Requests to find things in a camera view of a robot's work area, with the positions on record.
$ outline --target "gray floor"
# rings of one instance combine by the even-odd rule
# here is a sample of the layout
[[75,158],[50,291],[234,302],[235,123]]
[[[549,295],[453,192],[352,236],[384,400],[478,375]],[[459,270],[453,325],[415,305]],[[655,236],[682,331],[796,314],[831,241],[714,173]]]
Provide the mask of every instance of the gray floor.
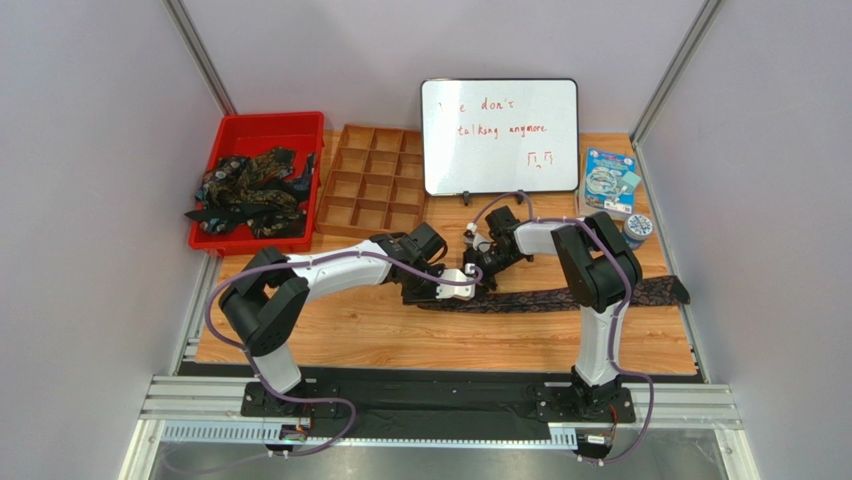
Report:
[[[616,450],[635,438],[620,431]],[[164,445],[169,462],[182,469],[208,469],[262,453],[255,445],[187,443]],[[156,480],[190,478],[155,468]],[[709,430],[659,430],[624,462],[604,468],[579,464],[571,452],[541,450],[335,447],[317,455],[284,460],[264,458],[204,479],[727,479],[716,436]]]

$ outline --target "whiteboard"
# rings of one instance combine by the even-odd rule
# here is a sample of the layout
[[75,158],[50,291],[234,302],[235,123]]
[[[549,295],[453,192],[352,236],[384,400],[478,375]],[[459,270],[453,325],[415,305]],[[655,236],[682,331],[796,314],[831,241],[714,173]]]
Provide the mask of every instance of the whiteboard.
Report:
[[577,84],[426,80],[423,173],[431,195],[577,188]]

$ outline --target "container lid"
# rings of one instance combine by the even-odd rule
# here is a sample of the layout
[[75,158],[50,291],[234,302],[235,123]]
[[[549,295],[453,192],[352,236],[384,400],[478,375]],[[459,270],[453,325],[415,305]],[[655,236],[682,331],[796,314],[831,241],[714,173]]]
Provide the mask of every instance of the container lid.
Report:
[[634,240],[646,240],[654,233],[654,224],[645,215],[633,214],[624,221],[624,233]]

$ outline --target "round container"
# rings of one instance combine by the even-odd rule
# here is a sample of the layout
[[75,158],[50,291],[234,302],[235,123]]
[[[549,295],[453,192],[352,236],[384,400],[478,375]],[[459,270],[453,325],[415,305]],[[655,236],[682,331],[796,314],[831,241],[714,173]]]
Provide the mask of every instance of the round container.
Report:
[[645,215],[633,214],[624,221],[621,235],[631,250],[638,250],[645,240],[654,233],[654,224]]

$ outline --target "whiteboard frame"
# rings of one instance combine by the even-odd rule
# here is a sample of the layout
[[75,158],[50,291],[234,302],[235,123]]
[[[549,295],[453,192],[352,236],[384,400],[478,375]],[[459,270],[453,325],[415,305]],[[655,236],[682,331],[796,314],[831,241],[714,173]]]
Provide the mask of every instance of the whiteboard frame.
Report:
[[[426,125],[426,118],[425,118],[425,112],[423,111],[423,86],[427,82],[445,82],[445,81],[451,81],[451,82],[515,81],[515,82],[517,82],[517,81],[542,81],[542,80],[543,81],[566,81],[566,82],[571,82],[571,83],[574,84],[574,89],[576,91],[575,100],[577,102],[576,108],[574,109],[574,113],[576,115],[575,125],[577,125],[577,128],[576,128],[576,134],[577,134],[577,185],[575,185],[574,188],[572,188],[570,190],[525,190],[525,189],[520,189],[519,191],[528,192],[528,193],[533,193],[533,192],[535,192],[535,193],[576,192],[580,188],[579,178],[580,178],[580,173],[581,173],[580,172],[580,167],[581,167],[581,165],[580,165],[581,164],[581,162],[580,162],[580,85],[577,83],[576,80],[574,80],[571,77],[552,77],[552,78],[551,77],[498,77],[498,78],[438,77],[438,78],[427,78],[427,79],[423,80],[422,82],[420,82],[420,128],[421,128],[421,131],[422,131],[422,134],[423,134],[423,177],[424,178],[426,177],[426,165],[427,165],[427,161],[426,161],[426,132],[425,132],[425,129],[424,129],[424,126]],[[480,193],[494,194],[494,193],[505,193],[505,192],[494,192],[494,191],[488,191],[488,190],[464,190],[464,191],[461,191],[461,192],[432,193],[432,192],[426,190],[426,193],[428,193],[429,195],[431,195],[433,197],[454,197],[454,196],[461,196],[461,195],[467,197],[468,195],[480,194]]]

